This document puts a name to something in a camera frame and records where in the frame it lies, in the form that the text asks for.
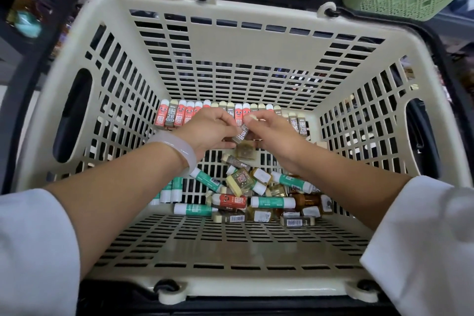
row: person's left hand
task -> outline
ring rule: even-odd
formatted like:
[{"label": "person's left hand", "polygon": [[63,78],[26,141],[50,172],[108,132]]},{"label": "person's left hand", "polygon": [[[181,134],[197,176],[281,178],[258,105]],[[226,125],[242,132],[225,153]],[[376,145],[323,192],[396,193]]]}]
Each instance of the person's left hand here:
[{"label": "person's left hand", "polygon": [[235,143],[223,139],[241,132],[242,129],[228,112],[220,107],[209,107],[200,109],[190,121],[173,131],[173,134],[186,141],[200,161],[207,150],[233,149]]}]

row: barcode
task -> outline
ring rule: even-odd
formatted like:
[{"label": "barcode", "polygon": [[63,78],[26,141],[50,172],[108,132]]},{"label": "barcode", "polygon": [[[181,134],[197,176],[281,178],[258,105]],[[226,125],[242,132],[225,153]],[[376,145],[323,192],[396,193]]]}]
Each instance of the barcode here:
[{"label": "barcode", "polygon": [[238,215],[238,216],[231,216],[230,222],[231,223],[241,223],[245,221],[245,215]]},{"label": "barcode", "polygon": [[220,185],[220,181],[219,181],[219,180],[216,180],[215,178],[210,178],[210,182],[213,183],[213,184],[216,185],[216,186],[219,186],[219,185]]},{"label": "barcode", "polygon": [[303,226],[303,220],[287,220],[286,226]]}]

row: bracelet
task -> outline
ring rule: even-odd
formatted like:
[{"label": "bracelet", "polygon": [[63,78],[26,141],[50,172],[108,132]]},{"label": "bracelet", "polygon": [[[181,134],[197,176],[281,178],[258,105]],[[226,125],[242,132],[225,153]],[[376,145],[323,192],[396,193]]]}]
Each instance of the bracelet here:
[{"label": "bracelet", "polygon": [[160,130],[148,139],[147,143],[148,142],[162,142],[163,144],[169,145],[186,159],[189,167],[184,169],[181,175],[179,175],[181,178],[189,176],[189,174],[198,166],[196,154],[194,153],[193,148],[186,141],[173,135],[173,133]]}]

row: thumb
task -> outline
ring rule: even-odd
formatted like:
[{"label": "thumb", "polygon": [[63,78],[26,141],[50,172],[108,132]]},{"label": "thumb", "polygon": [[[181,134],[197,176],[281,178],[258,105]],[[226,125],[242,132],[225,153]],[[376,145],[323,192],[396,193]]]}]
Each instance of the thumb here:
[{"label": "thumb", "polygon": [[271,132],[265,121],[258,121],[258,119],[253,115],[245,115],[244,124],[250,131],[260,136],[262,139],[265,139],[265,137]]}]

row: sleeve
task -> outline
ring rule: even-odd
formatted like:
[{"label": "sleeve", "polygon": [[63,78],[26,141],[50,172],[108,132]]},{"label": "sleeve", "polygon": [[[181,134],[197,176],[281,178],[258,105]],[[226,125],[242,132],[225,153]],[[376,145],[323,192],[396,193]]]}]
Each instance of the sleeve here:
[{"label": "sleeve", "polygon": [[361,264],[403,316],[474,315],[474,189],[413,178]]},{"label": "sleeve", "polygon": [[79,280],[76,234],[56,198],[0,196],[0,315],[75,315]]}]

